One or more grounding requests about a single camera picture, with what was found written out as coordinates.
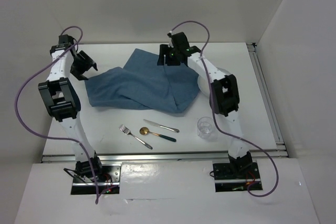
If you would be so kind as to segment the blue cloth napkin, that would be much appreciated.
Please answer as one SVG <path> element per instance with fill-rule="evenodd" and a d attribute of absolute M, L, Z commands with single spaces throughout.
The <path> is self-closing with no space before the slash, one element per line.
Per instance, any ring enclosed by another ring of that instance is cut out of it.
<path fill-rule="evenodd" d="M 198 74 L 185 65 L 159 66 L 158 56 L 135 49 L 124 65 L 85 81 L 92 107 L 182 113 L 199 92 Z"/>

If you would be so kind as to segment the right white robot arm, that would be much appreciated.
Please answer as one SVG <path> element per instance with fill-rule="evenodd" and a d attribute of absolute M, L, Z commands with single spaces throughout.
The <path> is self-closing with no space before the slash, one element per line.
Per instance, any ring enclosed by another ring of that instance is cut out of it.
<path fill-rule="evenodd" d="M 229 127 L 239 130 L 236 112 L 240 102 L 237 79 L 215 67 L 196 46 L 174 48 L 161 44 L 157 65 L 179 66 L 185 64 L 208 82 L 209 103 L 214 114 L 230 117 Z M 226 133 L 229 172 L 235 178 L 242 177 L 252 165 L 252 157 L 247 144 L 241 137 Z"/>

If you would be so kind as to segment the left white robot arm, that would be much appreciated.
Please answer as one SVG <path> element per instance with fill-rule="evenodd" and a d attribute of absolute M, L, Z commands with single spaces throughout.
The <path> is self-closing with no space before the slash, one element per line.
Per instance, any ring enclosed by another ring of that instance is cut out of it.
<path fill-rule="evenodd" d="M 70 82 L 72 74 L 77 80 L 87 80 L 83 73 L 97 64 L 84 52 L 76 52 L 72 42 L 60 42 L 52 46 L 50 55 L 57 62 L 52 66 L 45 82 L 38 90 L 48 114 L 60 123 L 67 136 L 76 140 L 72 149 L 75 154 L 76 173 L 91 181 L 103 177 L 100 159 L 90 145 L 80 120 L 81 103 Z"/>

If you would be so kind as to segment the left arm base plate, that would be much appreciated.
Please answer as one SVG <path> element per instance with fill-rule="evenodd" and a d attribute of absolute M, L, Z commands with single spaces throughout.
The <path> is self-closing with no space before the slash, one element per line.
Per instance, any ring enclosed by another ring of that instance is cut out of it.
<path fill-rule="evenodd" d="M 95 195 L 93 178 L 80 177 L 73 169 L 64 168 L 64 172 L 72 178 L 71 195 Z M 119 194 L 121 164 L 103 165 L 102 174 L 97 176 L 99 193 L 106 195 Z"/>

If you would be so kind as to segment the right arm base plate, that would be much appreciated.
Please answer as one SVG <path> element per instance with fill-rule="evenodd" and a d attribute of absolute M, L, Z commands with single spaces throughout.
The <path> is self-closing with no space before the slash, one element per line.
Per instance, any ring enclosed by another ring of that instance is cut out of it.
<path fill-rule="evenodd" d="M 213 169 L 209 172 L 210 177 L 214 179 L 215 191 L 237 192 L 263 190 L 257 162 L 240 173 L 235 173 L 230 163 L 213 163 Z"/>

